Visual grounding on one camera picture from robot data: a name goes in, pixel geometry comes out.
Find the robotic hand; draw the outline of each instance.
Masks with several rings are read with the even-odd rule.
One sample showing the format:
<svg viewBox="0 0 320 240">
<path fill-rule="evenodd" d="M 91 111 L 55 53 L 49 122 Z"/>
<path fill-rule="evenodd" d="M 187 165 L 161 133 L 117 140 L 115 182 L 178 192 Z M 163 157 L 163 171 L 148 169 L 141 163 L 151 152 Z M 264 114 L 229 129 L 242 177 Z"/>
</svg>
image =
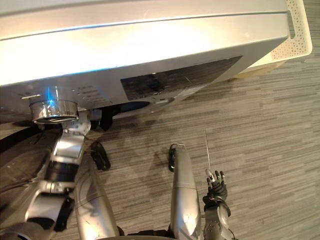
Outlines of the robotic hand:
<svg viewBox="0 0 320 240">
<path fill-rule="evenodd" d="M 231 211 L 226 204 L 228 196 L 225 175 L 216 170 L 215 175 L 209 169 L 205 170 L 207 175 L 208 193 L 202 198 L 204 202 L 205 227 L 203 236 L 205 240 L 232 240 L 228 217 Z"/>
</svg>

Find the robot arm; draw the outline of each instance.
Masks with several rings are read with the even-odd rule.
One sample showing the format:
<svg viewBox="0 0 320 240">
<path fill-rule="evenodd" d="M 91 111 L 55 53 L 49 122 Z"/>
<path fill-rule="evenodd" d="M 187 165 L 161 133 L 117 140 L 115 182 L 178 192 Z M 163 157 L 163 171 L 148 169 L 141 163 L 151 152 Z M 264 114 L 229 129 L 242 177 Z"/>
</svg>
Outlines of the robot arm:
<svg viewBox="0 0 320 240">
<path fill-rule="evenodd" d="M 231 211 L 225 200 L 228 196 L 225 175 L 221 171 L 214 174 L 206 169 L 208 193 L 202 198 L 205 203 L 205 226 L 203 236 L 205 240 L 232 240 L 229 230 L 228 217 Z"/>
</svg>

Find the robot finger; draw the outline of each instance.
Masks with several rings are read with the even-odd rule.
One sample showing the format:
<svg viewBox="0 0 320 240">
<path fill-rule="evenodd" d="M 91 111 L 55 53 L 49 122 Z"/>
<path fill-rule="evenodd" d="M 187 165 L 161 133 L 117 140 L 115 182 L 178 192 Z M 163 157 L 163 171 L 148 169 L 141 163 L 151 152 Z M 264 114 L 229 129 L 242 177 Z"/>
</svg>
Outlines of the robot finger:
<svg viewBox="0 0 320 240">
<path fill-rule="evenodd" d="M 225 176 L 224 172 L 220 171 L 220 174 L 221 174 L 221 179 L 222 179 L 221 183 L 223 183 L 224 185 L 227 185 L 226 176 Z"/>
<path fill-rule="evenodd" d="M 205 174 L 209 178 L 211 183 L 216 181 L 215 176 L 212 174 L 212 172 L 209 169 L 205 170 Z"/>
<path fill-rule="evenodd" d="M 221 182 L 221 178 L 220 178 L 219 172 L 217 170 L 215 170 L 214 173 L 216 175 L 216 180 L 220 183 Z"/>
</svg>

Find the cable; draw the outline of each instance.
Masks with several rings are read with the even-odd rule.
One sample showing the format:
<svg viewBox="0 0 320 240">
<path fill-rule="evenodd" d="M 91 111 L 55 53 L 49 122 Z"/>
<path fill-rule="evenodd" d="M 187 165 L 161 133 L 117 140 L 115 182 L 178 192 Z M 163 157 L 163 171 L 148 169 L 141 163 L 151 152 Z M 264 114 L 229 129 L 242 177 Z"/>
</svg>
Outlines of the cable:
<svg viewBox="0 0 320 240">
<path fill-rule="evenodd" d="M 233 231 L 231 231 L 231 229 L 229 228 L 229 231 L 232 233 L 232 235 L 233 235 L 233 238 L 232 238 L 232 240 L 239 240 L 238 238 L 236 238 L 235 237 L 235 234 L 234 234 L 234 232 Z"/>
</svg>

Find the washing machine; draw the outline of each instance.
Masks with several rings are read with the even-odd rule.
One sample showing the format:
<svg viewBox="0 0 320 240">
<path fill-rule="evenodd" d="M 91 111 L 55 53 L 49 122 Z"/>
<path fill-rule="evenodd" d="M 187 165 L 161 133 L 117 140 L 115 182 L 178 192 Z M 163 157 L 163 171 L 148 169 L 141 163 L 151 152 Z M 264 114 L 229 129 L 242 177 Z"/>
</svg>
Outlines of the washing machine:
<svg viewBox="0 0 320 240">
<path fill-rule="evenodd" d="M 276 48 L 287 12 L 285 0 L 1 1 L 1 122 L 157 112 Z"/>
</svg>

